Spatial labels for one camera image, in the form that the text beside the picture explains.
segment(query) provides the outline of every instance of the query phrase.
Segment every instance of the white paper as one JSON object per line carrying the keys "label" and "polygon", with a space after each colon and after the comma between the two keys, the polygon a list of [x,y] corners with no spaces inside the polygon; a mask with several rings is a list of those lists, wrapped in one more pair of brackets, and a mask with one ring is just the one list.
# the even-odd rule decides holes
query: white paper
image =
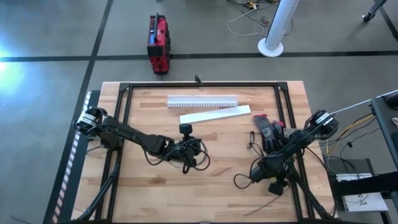
{"label": "white paper", "polygon": [[210,119],[225,118],[241,114],[251,113],[249,105],[237,106],[220,110],[206,111],[201,113],[186,114],[180,116],[180,124],[206,121]]}
{"label": "white paper", "polygon": [[[371,177],[372,174],[338,174],[337,180],[358,180]],[[343,196],[344,206],[347,212],[388,211],[386,202],[380,193],[347,195]]]}

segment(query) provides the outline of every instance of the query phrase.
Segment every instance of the white plastic strip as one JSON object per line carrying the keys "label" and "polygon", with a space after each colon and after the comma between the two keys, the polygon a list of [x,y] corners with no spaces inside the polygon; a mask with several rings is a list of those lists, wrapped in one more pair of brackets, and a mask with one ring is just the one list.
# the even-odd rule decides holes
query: white plastic strip
{"label": "white plastic strip", "polygon": [[214,111],[206,111],[201,113],[186,114],[180,116],[180,124],[193,123],[198,121],[207,121],[210,119],[217,119],[217,118],[226,118],[229,116],[236,116],[248,113],[251,113],[249,105],[237,106],[233,108],[225,108]]}
{"label": "white plastic strip", "polygon": [[235,95],[172,95],[167,98],[168,107],[238,106],[238,96]]}

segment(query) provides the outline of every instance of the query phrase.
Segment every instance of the yellow cable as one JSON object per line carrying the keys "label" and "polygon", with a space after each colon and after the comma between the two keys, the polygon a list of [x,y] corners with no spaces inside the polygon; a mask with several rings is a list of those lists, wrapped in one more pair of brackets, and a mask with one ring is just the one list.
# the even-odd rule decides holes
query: yellow cable
{"label": "yellow cable", "polygon": [[326,155],[329,154],[329,139],[326,139]]}
{"label": "yellow cable", "polygon": [[[365,121],[367,121],[367,120],[373,118],[373,116],[374,116],[374,115],[369,115],[369,116],[365,117],[364,119],[362,119],[362,120],[360,120],[360,121],[357,121],[357,122],[353,123],[352,125],[348,126],[347,128],[345,128],[345,129],[341,132],[341,134],[338,136],[337,139],[341,138],[341,137],[342,137],[347,131],[349,131],[352,127],[354,127],[354,126],[356,126],[356,125],[359,125],[359,124],[361,124],[361,123],[363,123],[363,122],[365,122]],[[335,150],[336,145],[337,145],[337,142],[335,142],[335,143],[333,144],[333,147],[332,147],[332,149],[331,149],[330,152],[328,152],[328,148],[326,148],[326,154],[328,154],[328,155],[331,154],[331,152],[333,152],[333,151]]]}

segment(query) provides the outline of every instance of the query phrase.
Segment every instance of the black knob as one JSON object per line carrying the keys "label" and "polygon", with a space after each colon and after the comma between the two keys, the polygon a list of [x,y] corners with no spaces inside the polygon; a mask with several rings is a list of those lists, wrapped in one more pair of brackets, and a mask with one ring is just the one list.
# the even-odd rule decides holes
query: black knob
{"label": "black knob", "polygon": [[192,124],[180,124],[180,133],[188,135],[192,133]]}

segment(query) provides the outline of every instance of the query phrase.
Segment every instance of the white pole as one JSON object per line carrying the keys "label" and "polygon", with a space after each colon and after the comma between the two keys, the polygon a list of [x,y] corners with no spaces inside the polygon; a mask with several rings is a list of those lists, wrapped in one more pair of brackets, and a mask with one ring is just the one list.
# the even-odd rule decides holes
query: white pole
{"label": "white pole", "polygon": [[280,0],[268,36],[259,41],[257,47],[267,57],[278,57],[283,51],[282,38],[300,0]]}

